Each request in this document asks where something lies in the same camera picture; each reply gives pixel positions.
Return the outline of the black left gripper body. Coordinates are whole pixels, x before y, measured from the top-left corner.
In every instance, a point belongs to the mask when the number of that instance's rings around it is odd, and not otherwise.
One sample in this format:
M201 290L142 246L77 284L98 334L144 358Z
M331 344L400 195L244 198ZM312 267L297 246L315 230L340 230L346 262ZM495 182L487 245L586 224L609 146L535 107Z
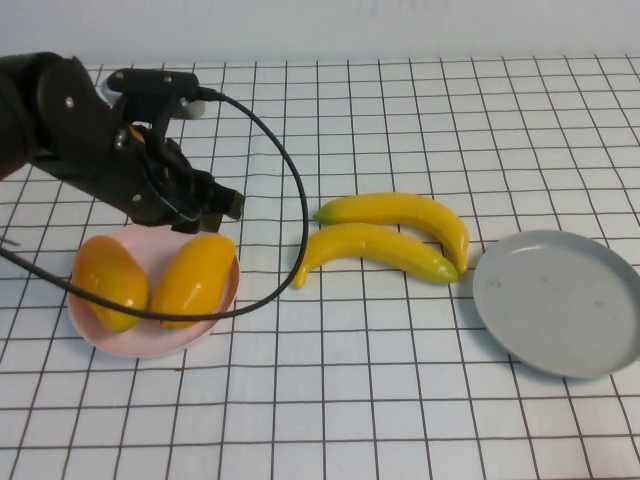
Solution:
M195 196L195 171L178 143L131 125L116 130L112 154L110 192L131 220L182 233L199 230L203 207Z

